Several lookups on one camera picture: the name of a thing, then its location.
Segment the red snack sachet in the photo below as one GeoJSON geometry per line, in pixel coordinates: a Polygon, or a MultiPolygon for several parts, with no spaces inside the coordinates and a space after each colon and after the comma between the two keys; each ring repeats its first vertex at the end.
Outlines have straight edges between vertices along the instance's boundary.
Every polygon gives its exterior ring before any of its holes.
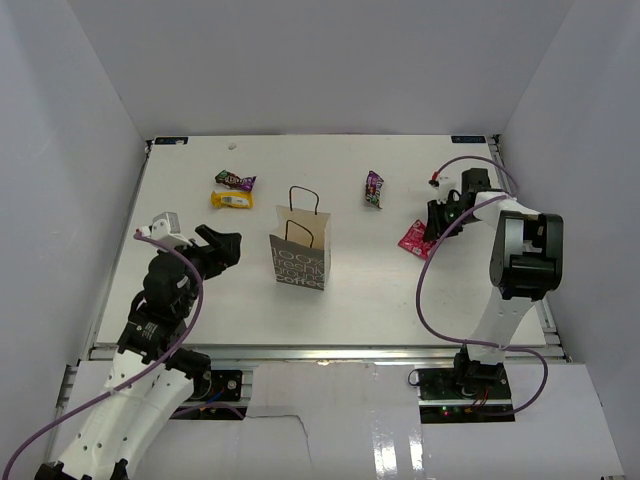
{"type": "Polygon", "coordinates": [[[425,241],[423,239],[425,231],[426,225],[421,220],[414,221],[404,236],[399,240],[398,246],[403,250],[426,260],[436,242],[425,241]]]}

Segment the yellow candy bar packet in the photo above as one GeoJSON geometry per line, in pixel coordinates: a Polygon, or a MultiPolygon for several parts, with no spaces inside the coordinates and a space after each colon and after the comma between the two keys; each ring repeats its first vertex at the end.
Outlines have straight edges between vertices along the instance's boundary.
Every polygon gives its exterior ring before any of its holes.
{"type": "Polygon", "coordinates": [[[215,208],[252,209],[253,197],[250,192],[229,191],[217,193],[213,191],[210,201],[215,208]]]}

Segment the dark purple snack packet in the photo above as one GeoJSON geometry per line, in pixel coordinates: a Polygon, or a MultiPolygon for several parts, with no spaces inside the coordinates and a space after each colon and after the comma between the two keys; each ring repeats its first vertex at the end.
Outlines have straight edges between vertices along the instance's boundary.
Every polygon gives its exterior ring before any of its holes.
{"type": "Polygon", "coordinates": [[[224,185],[229,189],[251,192],[254,188],[257,177],[241,177],[230,171],[222,170],[214,177],[214,179],[217,184],[224,185]]]}

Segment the grey white paper bag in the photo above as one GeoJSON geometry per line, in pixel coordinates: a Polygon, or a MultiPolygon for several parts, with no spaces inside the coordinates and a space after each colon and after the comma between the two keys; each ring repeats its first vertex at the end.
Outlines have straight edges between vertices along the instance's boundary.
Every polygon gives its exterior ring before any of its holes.
{"type": "Polygon", "coordinates": [[[288,205],[278,205],[278,226],[269,234],[275,280],[291,286],[324,291],[331,267],[331,214],[319,210],[319,195],[292,185],[288,205]],[[294,206],[293,191],[315,197],[312,210],[294,206]]]}

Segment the purple candy packet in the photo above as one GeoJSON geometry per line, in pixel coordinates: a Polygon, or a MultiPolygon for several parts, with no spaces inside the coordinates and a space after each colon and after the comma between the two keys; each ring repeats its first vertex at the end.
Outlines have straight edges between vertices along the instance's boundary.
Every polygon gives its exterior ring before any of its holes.
{"type": "Polygon", "coordinates": [[[364,200],[369,206],[381,209],[381,193],[385,180],[375,171],[370,170],[364,186],[364,200]]]}

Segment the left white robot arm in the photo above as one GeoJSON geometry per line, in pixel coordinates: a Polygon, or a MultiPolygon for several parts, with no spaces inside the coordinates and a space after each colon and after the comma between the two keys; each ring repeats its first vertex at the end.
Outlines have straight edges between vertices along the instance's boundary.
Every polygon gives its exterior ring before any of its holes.
{"type": "Polygon", "coordinates": [[[136,231],[156,247],[132,300],[109,376],[97,398],[80,406],[84,424],[38,479],[130,479],[178,407],[211,387],[210,358],[183,348],[204,304],[205,281],[235,266],[242,237],[200,225],[202,243],[159,221],[136,231]]]}

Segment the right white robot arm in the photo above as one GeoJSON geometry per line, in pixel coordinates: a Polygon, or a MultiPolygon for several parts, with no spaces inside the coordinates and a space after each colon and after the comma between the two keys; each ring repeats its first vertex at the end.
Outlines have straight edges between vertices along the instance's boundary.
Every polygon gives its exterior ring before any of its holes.
{"type": "Polygon", "coordinates": [[[451,384],[472,399],[500,382],[507,347],[533,304],[558,288],[563,274],[564,221],[521,205],[491,186],[488,171],[462,173],[462,187],[435,174],[429,184],[438,192],[426,204],[423,239],[437,243],[483,222],[494,229],[489,261],[492,290],[471,338],[454,357],[451,384]]]}

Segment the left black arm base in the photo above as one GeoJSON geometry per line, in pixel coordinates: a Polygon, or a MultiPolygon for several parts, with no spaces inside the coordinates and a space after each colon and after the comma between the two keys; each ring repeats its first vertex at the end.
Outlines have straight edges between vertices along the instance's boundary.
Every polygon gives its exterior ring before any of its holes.
{"type": "Polygon", "coordinates": [[[191,402],[235,402],[241,399],[243,373],[241,370],[209,370],[197,378],[191,402]]]}

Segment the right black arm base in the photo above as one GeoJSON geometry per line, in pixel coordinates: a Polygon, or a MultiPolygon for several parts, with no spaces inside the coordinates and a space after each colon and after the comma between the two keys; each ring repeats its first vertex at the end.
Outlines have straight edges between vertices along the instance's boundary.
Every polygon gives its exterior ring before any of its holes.
{"type": "Polygon", "coordinates": [[[418,394],[422,425],[514,422],[511,389],[505,372],[494,386],[465,389],[452,368],[419,368],[407,377],[418,394]]]}

